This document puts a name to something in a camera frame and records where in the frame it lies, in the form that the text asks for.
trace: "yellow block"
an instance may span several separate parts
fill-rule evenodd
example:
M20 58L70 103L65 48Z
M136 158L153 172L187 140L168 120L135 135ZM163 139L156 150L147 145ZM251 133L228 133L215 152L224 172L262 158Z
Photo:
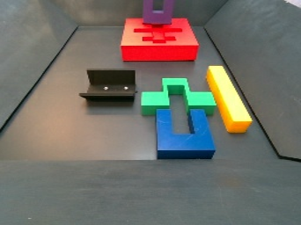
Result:
M208 66L207 82L227 131L244 133L251 118L222 66Z

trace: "block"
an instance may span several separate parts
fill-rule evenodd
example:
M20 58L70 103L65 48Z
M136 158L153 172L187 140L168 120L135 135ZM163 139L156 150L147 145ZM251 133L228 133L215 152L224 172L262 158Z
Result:
M199 44L186 18L174 18L169 25L127 18L120 49L124 61L194 61Z
M171 24L174 0L161 0L161 10L153 10L153 0L143 0L143 23L152 25Z
M87 69L89 88L80 97L91 101L133 101L135 70L132 69Z
M251 118L223 67L208 66L206 78L227 131L244 133L251 124Z
M186 112L203 109L212 115L216 107L212 95L207 91L190 91L187 78L161 78L161 91L144 91L140 94L141 115L155 115L157 109L169 109L169 95L182 95Z
M156 110L157 159L210 159L214 141L203 110L190 110L190 134L174 134L169 109Z

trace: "cross-shaped slot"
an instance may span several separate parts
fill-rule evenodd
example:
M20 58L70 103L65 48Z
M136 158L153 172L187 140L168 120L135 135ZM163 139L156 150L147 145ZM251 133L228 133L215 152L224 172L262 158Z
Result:
M165 41L174 41L174 35L165 35L165 33L179 33L182 32L180 28L169 28L164 25L151 25L147 28L135 28L135 33L151 33L151 36L143 36L143 41L152 41L152 43L165 43Z

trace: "green cross block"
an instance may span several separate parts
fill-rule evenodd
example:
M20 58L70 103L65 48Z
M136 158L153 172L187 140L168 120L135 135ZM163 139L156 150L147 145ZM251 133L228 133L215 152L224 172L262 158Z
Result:
M206 115L212 115L216 103L211 92L190 91L187 78L161 78L161 91L141 93L141 115L155 115L157 109L169 109L169 95L183 96L187 113L190 109L203 109Z

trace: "gray wall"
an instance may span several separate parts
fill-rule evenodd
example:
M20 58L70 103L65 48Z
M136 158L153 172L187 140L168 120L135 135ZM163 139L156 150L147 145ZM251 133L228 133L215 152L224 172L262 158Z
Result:
M141 0L50 0L79 25L124 24L125 18L141 17ZM192 25L204 25L227 0L176 0L174 17L188 18Z
M206 30L278 154L301 159L301 9L230 0Z
M0 0L0 128L76 24L45 0Z

